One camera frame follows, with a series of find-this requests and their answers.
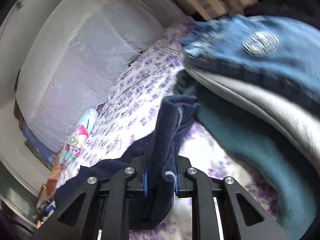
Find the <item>dark navy fleece pants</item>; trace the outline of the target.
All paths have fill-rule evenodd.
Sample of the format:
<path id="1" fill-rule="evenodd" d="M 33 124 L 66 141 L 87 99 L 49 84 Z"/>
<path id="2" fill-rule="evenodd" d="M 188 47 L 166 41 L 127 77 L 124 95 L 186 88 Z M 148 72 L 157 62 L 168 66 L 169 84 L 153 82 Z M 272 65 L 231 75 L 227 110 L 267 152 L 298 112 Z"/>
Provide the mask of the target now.
<path id="1" fill-rule="evenodd" d="M 89 177 L 100 180 L 127 168 L 133 158 L 145 155 L 144 197 L 134 198 L 130 205 L 130 229 L 151 230 L 161 223 L 173 204 L 175 158 L 183 138 L 195 121 L 200 104 L 195 96 L 166 96 L 161 102 L 155 130 L 134 142 L 118 159 L 105 159 L 91 167 L 80 167 L 79 173 L 56 190 L 56 207 L 62 204 Z"/>

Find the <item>brown satin pillow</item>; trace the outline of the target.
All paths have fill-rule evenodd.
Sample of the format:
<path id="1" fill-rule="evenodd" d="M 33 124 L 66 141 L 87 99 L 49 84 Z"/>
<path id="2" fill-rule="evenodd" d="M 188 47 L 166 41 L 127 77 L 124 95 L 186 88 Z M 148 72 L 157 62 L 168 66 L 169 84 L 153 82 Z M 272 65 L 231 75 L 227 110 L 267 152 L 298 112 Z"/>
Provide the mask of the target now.
<path id="1" fill-rule="evenodd" d="M 60 178 L 62 171 L 66 168 L 65 165 L 60 163 L 61 151 L 58 152 L 52 166 L 49 179 L 45 184 L 42 185 L 41 191 L 36 203 L 36 208 L 40 208 L 41 204 L 49 200 L 55 193 L 57 181 Z"/>

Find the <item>dark teal garment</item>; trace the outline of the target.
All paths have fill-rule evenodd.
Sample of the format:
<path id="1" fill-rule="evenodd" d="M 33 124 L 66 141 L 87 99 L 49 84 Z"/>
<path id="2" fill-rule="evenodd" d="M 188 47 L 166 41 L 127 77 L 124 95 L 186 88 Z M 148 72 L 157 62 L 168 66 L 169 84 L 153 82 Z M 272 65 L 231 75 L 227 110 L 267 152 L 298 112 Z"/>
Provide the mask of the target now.
<path id="1" fill-rule="evenodd" d="M 194 95 L 197 119 L 218 144 L 250 170 L 246 190 L 291 239 L 319 239 L 319 175 L 280 132 L 194 80 L 177 74 L 175 94 Z"/>

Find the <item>folded colourful floral blanket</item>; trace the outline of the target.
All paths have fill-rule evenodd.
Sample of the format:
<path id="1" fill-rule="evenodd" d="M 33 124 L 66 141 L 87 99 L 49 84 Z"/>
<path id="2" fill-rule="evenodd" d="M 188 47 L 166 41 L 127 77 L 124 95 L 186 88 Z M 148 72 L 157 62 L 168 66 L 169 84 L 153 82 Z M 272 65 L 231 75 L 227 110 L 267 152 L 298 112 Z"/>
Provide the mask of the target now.
<path id="1" fill-rule="evenodd" d="M 83 113 L 77 122 L 61 151 L 59 164 L 63 169 L 69 167 L 82 153 L 82 148 L 94 127 L 98 115 L 99 113 L 96 109 L 90 108 Z"/>

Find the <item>blue patterned cloth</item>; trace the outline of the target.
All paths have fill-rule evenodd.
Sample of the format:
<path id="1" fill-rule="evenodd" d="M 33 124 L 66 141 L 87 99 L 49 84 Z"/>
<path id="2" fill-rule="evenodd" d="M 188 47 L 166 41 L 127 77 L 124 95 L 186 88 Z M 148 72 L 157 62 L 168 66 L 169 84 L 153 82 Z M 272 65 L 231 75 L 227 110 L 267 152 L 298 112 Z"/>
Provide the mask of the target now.
<path id="1" fill-rule="evenodd" d="M 25 145 L 35 155 L 37 159 L 48 169 L 52 169 L 57 152 L 60 150 L 58 144 L 36 129 L 34 133 L 23 120 L 22 133 L 26 138 Z"/>

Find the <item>purple floral bed quilt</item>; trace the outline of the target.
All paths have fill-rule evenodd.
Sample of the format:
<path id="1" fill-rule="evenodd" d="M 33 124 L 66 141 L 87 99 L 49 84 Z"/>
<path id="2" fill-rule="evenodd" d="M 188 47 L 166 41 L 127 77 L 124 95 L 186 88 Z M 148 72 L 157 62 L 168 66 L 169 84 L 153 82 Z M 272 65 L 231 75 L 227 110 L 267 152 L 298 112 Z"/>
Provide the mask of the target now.
<path id="1" fill-rule="evenodd" d="M 145 151 L 141 139 L 153 132 L 162 99 L 174 91 L 176 75 L 183 68 L 181 38 L 192 23 L 186 17 L 168 27 L 116 79 L 79 153 L 73 157 L 69 148 L 64 150 L 54 196 L 57 206 L 75 191 L 76 181 L 84 181 L 80 173 L 103 179 L 131 161 L 132 154 L 126 153 L 129 147 L 140 146 L 140 152 Z M 257 170 L 232 159 L 199 122 L 183 138 L 180 155 L 210 177 L 235 178 L 265 210 L 276 215 L 276 191 Z"/>

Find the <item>grey white garment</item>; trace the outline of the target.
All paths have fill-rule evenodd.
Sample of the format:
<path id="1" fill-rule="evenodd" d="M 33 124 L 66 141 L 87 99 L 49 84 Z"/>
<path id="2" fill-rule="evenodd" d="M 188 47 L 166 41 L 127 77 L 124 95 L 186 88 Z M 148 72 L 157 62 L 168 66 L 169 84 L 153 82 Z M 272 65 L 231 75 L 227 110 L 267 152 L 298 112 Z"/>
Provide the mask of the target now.
<path id="1" fill-rule="evenodd" d="M 187 59 L 183 65 L 211 92 L 277 129 L 319 172 L 319 117 L 261 87 L 192 66 Z"/>

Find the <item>blue denim jeans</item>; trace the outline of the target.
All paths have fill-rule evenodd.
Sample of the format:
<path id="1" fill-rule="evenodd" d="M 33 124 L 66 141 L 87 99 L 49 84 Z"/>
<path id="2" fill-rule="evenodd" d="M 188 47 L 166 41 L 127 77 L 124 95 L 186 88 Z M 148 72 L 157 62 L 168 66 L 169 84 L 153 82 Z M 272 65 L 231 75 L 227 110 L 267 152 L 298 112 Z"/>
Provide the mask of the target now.
<path id="1" fill-rule="evenodd" d="M 182 39 L 188 63 L 257 85 L 319 115 L 319 30 L 285 17 L 194 22 Z"/>

